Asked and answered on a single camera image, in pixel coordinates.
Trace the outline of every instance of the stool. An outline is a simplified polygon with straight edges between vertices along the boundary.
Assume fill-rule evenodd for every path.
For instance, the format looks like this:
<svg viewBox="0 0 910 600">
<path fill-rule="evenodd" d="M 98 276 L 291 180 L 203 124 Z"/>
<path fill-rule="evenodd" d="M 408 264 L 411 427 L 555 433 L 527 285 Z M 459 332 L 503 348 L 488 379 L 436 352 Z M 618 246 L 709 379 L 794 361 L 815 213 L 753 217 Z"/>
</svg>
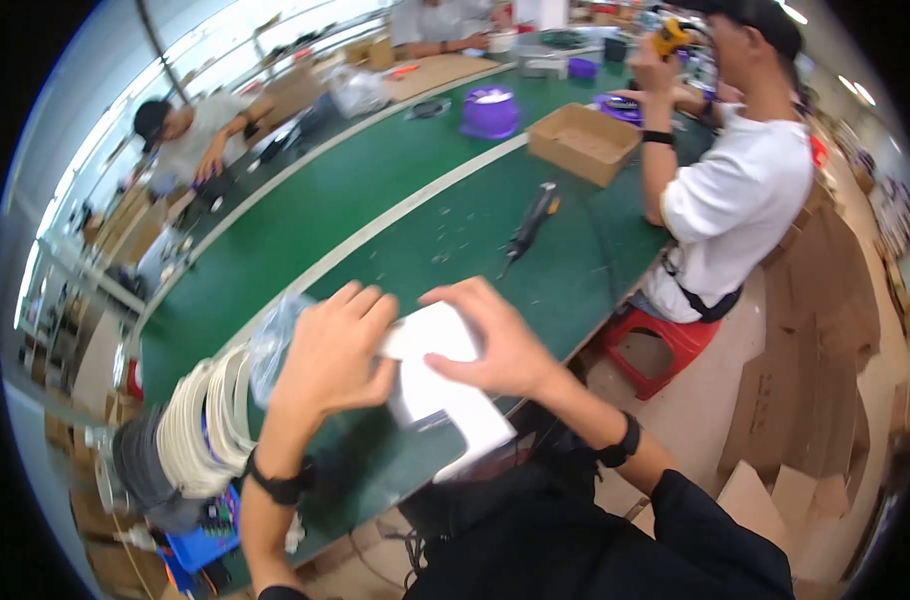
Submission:
<svg viewBox="0 0 910 600">
<path fill-rule="evenodd" d="M 669 322 L 654 318 L 631 306 L 624 318 L 611 323 L 605 329 L 602 334 L 602 343 L 608 359 L 621 369 L 637 390 L 635 397 L 640 401 L 646 401 L 668 385 L 669 381 L 701 354 L 701 351 L 715 337 L 715 332 L 718 331 L 721 323 L 720 320 L 715 322 Z M 672 363 L 664 373 L 652 379 L 645 377 L 638 372 L 637 368 L 629 365 L 629 361 L 617 349 L 618 342 L 621 342 L 631 330 L 639 329 L 653 331 L 664 340 L 668 345 L 668 350 L 672 353 Z"/>
</svg>

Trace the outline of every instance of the white t-shirt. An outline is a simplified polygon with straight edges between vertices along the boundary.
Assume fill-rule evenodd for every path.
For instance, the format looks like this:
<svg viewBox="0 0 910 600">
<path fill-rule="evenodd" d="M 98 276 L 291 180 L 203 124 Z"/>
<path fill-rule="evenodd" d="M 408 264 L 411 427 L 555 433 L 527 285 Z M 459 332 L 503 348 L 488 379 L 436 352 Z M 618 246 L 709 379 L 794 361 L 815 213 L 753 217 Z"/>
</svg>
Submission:
<svg viewBox="0 0 910 600">
<path fill-rule="evenodd" d="M 188 127 L 182 137 L 165 142 L 158 149 L 158 162 L 155 166 L 157 176 L 174 174 L 183 184 L 193 182 L 198 163 L 211 146 L 215 134 L 238 113 L 247 109 L 249 104 L 251 102 L 245 98 L 227 92 L 218 92 L 199 100 L 195 105 L 192 126 Z M 247 150 L 241 133 L 228 138 L 224 147 L 225 166 L 240 159 Z"/>
<path fill-rule="evenodd" d="M 391 45 L 464 40 L 491 27 L 492 0 L 402 0 L 391 9 Z"/>
<path fill-rule="evenodd" d="M 667 319 L 701 318 L 678 288 L 711 307 L 745 282 L 781 240 L 808 197 L 814 165 L 807 126 L 752 121 L 743 104 L 722 104 L 725 123 L 699 162 L 678 169 L 661 195 L 661 215 L 678 246 L 664 267 L 650 271 L 642 292 Z"/>
</svg>

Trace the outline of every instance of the green workbench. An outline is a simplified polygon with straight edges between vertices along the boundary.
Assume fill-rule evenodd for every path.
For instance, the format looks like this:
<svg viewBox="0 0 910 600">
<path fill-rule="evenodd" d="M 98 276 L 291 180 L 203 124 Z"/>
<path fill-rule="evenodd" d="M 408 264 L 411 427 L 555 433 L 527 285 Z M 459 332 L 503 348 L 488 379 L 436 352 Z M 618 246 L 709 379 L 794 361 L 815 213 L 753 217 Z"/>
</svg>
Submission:
<svg viewBox="0 0 910 600">
<path fill-rule="evenodd" d="M 599 61 L 599 56 L 592 56 Z M 619 64 L 594 81 L 520 78 L 509 70 L 441 96 L 452 109 L 428 120 L 389 116 L 345 139 L 271 190 L 198 258 L 160 303 L 142 338 L 149 404 L 168 401 L 198 360 L 215 355 L 245 323 L 304 270 L 374 218 L 422 186 L 499 142 L 458 133 L 461 99 L 477 86 L 515 93 L 522 129 L 568 103 L 625 85 Z M 711 132 L 678 116 L 680 164 L 711 143 Z M 537 242 L 496 280 L 504 246 L 524 208 L 545 181 L 557 182 L 562 203 Z M 349 280 L 377 283 L 396 294 L 401 314 L 432 287 L 484 275 L 511 301 L 558 359 L 570 356 L 604 322 L 668 242 L 643 217 L 637 160 L 607 189 L 557 169 L 521 147 L 430 198 L 341 260 L 307 293 L 327 298 Z M 519 398 L 499 398 L 508 413 Z M 252 407 L 252 433 L 264 414 Z M 464 450 L 452 426 L 399 431 L 384 408 L 330 417 L 309 452 L 330 474 L 299 507 L 307 536 L 293 562 L 325 546 L 416 491 Z M 240 556 L 226 560 L 244 585 Z"/>
</svg>

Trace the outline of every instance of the person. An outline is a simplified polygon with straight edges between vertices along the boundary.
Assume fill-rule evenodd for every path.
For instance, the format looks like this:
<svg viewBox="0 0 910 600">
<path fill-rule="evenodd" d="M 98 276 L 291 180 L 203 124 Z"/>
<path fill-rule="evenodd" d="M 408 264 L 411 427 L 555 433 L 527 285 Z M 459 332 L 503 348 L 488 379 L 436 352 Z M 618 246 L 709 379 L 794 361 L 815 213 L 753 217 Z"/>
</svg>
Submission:
<svg viewBox="0 0 910 600">
<path fill-rule="evenodd" d="M 549 452 L 468 484 L 475 501 L 458 506 L 482 499 L 485 510 L 454 510 L 442 519 L 454 525 L 427 542 L 428 565 L 406 599 L 793 597 L 784 553 L 681 475 L 634 417 L 581 385 L 485 279 L 438 287 L 420 302 L 455 306 L 485 339 L 482 359 L 459 363 L 429 354 L 431 368 L 492 394 L 532 399 L 577 434 L 591 469 L 565 458 L 575 450 Z M 372 369 L 372 361 L 397 307 L 393 296 L 351 282 L 298 319 L 249 461 L 259 479 L 248 476 L 242 492 L 241 544 L 260 600 L 307 597 L 285 559 L 294 508 L 278 504 L 279 480 L 297 479 L 305 444 L 326 416 L 386 401 L 396 366 L 380 359 Z M 585 453 L 578 455 L 583 461 Z M 593 503 L 596 456 L 652 498 L 656 539 Z M 266 480 L 276 491 L 262 486 Z"/>
<path fill-rule="evenodd" d="M 391 10 L 391 45 L 413 59 L 486 50 L 485 32 L 510 25 L 506 8 L 491 0 L 402 0 Z"/>
<path fill-rule="evenodd" d="M 270 96 L 248 102 L 226 92 L 178 109 L 168 100 L 149 100 L 138 107 L 134 128 L 145 140 L 145 154 L 160 145 L 155 168 L 160 178 L 200 184 L 242 157 L 247 151 L 242 133 L 274 106 Z"/>
<path fill-rule="evenodd" d="M 662 60 L 650 37 L 629 59 L 643 114 L 645 216 L 677 240 L 629 302 L 675 323 L 710 323 L 734 306 L 754 266 L 788 230 L 813 179 L 807 127 L 791 102 L 801 35 L 773 0 L 710 0 L 705 8 L 719 76 L 738 103 L 679 95 L 678 59 Z M 672 111 L 710 112 L 723 126 L 714 145 L 677 166 Z"/>
</svg>

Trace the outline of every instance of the black smartwatch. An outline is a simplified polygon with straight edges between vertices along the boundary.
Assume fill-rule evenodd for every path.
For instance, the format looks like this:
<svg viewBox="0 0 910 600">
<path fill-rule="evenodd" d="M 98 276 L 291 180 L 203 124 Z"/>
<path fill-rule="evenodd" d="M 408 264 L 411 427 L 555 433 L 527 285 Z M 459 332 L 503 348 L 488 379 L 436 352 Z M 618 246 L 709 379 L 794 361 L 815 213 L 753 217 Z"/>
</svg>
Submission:
<svg viewBox="0 0 910 600">
<path fill-rule="evenodd" d="M 255 464 L 255 450 L 248 455 L 248 462 L 245 464 L 245 475 L 251 475 L 263 490 L 269 493 L 269 496 L 279 506 L 294 506 L 301 498 L 301 493 L 308 490 L 315 484 L 316 470 L 315 461 L 311 456 L 306 456 L 301 461 L 301 469 L 298 474 L 291 479 L 268 479 L 258 471 Z"/>
<path fill-rule="evenodd" d="M 674 146 L 675 134 L 665 131 L 649 131 L 645 129 L 641 132 L 641 141 L 642 143 L 655 142 L 656 144 L 668 144 L 669 146 Z"/>
<path fill-rule="evenodd" d="M 625 421 L 628 422 L 625 437 L 621 442 L 613 443 L 595 453 L 598 460 L 609 469 L 620 467 L 629 460 L 629 457 L 634 456 L 634 453 L 638 451 L 638 441 L 641 439 L 641 426 L 638 424 L 638 419 L 625 411 L 622 411 L 622 414 L 625 415 Z"/>
</svg>

